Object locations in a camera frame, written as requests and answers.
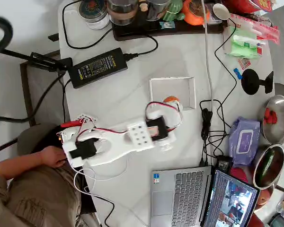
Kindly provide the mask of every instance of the white cardboard box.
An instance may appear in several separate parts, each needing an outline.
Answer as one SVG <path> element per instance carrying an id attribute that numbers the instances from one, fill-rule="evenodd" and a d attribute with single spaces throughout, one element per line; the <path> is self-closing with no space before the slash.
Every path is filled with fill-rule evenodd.
<path id="1" fill-rule="evenodd" d="M 167 77 L 150 79 L 151 101 L 163 102 L 169 96 L 177 97 L 183 110 L 196 108 L 195 78 Z"/>

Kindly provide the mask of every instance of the metal bowl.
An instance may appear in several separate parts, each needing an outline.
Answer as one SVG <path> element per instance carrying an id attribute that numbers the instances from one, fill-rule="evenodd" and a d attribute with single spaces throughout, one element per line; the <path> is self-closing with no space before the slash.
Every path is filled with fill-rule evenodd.
<path id="1" fill-rule="evenodd" d="M 276 124 L 267 124 L 264 122 L 264 114 L 266 108 L 275 111 L 278 121 Z M 271 97 L 265 105 L 261 113 L 262 133 L 265 139 L 271 143 L 284 143 L 284 96 L 276 95 Z"/>

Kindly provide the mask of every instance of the purple package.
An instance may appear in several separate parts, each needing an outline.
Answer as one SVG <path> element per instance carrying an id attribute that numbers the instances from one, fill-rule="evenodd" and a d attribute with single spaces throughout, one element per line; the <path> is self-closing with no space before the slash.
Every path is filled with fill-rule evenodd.
<path id="1" fill-rule="evenodd" d="M 234 166 L 249 165 L 254 159 L 260 136 L 260 122 L 239 117 L 232 125 L 228 140 Z"/>

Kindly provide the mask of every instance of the laptop trackpad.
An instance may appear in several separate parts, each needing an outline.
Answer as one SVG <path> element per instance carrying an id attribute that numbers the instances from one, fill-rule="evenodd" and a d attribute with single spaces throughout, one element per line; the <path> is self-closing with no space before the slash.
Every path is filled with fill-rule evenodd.
<path id="1" fill-rule="evenodd" d="M 152 193 L 152 215 L 170 215 L 174 192 L 153 192 Z"/>

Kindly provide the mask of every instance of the person's hand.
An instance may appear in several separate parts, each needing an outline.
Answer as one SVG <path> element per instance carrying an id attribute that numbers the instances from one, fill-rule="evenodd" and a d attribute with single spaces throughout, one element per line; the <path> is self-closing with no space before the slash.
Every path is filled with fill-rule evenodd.
<path id="1" fill-rule="evenodd" d="M 43 165 L 47 165 L 52 168 L 58 168 L 66 163 L 66 155 L 60 148 L 48 146 L 39 153 Z"/>

